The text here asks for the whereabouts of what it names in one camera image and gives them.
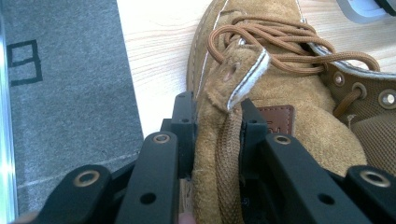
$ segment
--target brown leather patch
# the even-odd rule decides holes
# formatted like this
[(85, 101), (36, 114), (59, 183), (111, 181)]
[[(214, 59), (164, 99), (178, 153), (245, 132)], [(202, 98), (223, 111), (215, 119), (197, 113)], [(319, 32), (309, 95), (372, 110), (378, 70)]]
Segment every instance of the brown leather patch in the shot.
[(258, 109), (267, 120), (268, 132), (293, 135), (294, 107), (292, 105), (265, 106)]

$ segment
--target gray floor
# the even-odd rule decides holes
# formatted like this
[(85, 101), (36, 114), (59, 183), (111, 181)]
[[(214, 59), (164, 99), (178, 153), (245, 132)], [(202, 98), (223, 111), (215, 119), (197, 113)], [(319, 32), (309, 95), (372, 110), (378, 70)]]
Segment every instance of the gray floor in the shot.
[(143, 141), (116, 0), (6, 1), (20, 213), (71, 170), (135, 160)]

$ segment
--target glass edge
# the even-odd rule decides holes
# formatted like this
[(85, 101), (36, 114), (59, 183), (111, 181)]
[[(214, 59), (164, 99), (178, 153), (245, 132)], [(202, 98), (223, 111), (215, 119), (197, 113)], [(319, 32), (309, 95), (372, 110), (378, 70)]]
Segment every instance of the glass edge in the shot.
[(5, 198), (0, 202), (0, 223), (9, 223), (18, 215), (18, 198), (4, 24), (3, 1), (0, 0), (0, 198)]

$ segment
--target shoe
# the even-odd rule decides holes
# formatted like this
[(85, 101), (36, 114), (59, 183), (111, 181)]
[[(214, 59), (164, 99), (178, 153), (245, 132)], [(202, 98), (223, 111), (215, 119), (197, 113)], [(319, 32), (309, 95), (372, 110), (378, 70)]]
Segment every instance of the shoe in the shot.
[(264, 116), (286, 113), (275, 131), (294, 135), (323, 168), (345, 175), (368, 163), (396, 175), (396, 74), (381, 73), (367, 54), (336, 53), (295, 0), (214, 0), (192, 41), (187, 87), (197, 101), (197, 223), (243, 223), (238, 156), (246, 98)]

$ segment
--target light wood surface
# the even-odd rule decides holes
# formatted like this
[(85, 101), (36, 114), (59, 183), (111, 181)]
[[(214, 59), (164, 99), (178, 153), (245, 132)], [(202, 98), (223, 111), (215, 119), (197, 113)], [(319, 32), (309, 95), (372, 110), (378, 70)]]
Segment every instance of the light wood surface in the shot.
[[(159, 131), (162, 120), (172, 117), (175, 96), (186, 89), (191, 41), (211, 1), (118, 0), (145, 136)], [(335, 0), (300, 0), (300, 6), (308, 23), (337, 51), (369, 53), (382, 71), (396, 71), (396, 19), (361, 25), (349, 21)]]

